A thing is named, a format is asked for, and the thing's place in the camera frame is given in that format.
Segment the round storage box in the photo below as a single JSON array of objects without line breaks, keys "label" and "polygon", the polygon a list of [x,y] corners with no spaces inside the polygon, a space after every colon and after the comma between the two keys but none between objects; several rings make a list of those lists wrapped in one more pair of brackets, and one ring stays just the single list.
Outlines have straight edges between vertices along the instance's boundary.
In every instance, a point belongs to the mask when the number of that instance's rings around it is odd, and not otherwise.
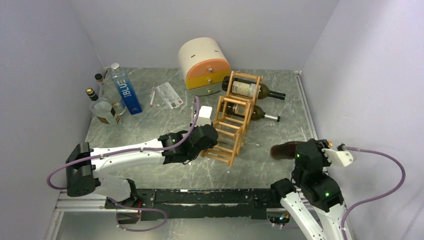
[{"label": "round storage box", "polygon": [[186,42],[178,52],[178,62],[188,91],[196,96],[216,93],[222,89],[230,64],[218,43],[209,37]]}]

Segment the white wall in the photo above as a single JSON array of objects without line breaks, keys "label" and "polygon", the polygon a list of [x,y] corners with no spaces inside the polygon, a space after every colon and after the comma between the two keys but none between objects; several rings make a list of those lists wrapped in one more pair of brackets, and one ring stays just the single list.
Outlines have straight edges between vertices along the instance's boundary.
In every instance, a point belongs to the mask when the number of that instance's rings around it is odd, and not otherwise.
[{"label": "white wall", "polygon": [[[350,215],[359,240],[424,235],[424,2],[340,0],[302,71],[317,134],[398,158],[401,189]],[[358,153],[332,169],[347,204],[394,187],[399,168]]]},{"label": "white wall", "polygon": [[105,65],[178,68],[178,50],[215,39],[234,68],[300,70],[338,0],[72,0]]},{"label": "white wall", "polygon": [[84,141],[102,66],[66,0],[1,1],[0,33],[0,239],[44,239],[59,194],[46,177]]}]

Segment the wine bottle label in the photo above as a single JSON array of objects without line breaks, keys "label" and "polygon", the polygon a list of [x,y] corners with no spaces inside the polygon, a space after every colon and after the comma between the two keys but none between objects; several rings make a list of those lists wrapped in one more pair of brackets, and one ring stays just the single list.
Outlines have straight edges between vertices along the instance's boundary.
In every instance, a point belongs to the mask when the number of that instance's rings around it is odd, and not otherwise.
[{"label": "wine bottle label", "polygon": [[245,106],[237,104],[237,106],[235,107],[234,113],[244,116],[245,112],[246,112]]},{"label": "wine bottle label", "polygon": [[249,84],[249,83],[244,83],[239,81],[233,81],[231,92],[234,94],[240,94],[243,96],[247,96],[249,98],[253,98],[255,88],[256,88],[256,84],[254,83]]},{"label": "wine bottle label", "polygon": [[108,122],[108,120],[107,120],[106,118],[104,118],[104,117],[98,116],[97,118],[100,120],[100,122],[102,122],[102,123],[104,123],[104,124],[110,124],[110,123]]}]

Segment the wooden wine rack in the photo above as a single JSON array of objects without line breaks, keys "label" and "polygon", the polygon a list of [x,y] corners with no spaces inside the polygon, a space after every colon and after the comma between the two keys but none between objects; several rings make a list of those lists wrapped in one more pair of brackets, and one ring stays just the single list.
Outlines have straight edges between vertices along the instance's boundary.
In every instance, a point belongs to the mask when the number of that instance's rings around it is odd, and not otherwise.
[{"label": "wooden wine rack", "polygon": [[[253,92],[253,97],[242,96],[231,92],[235,77],[245,78],[256,82],[256,87]],[[216,117],[213,122],[213,127],[218,132],[218,144],[212,149],[207,149],[201,152],[202,157],[215,159],[229,166],[233,165],[234,158],[239,155],[242,143],[245,140],[249,129],[253,107],[256,103],[262,76],[250,75],[242,72],[232,71],[229,76],[228,88],[225,96],[220,96],[218,106],[216,108]],[[223,103],[222,113],[220,112],[221,104]],[[244,106],[244,119],[238,120],[226,114],[227,104],[233,103]],[[224,147],[222,144],[227,144],[230,147]]]}]

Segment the pen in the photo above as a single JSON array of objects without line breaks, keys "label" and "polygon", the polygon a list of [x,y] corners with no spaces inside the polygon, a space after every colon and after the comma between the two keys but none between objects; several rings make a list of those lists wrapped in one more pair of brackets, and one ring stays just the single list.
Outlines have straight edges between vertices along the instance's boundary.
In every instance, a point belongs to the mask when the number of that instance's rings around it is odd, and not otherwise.
[{"label": "pen", "polygon": [[151,92],[150,107],[153,106],[153,100],[155,99],[155,93],[156,93],[156,89],[155,89],[155,86],[153,86],[153,90]]}]

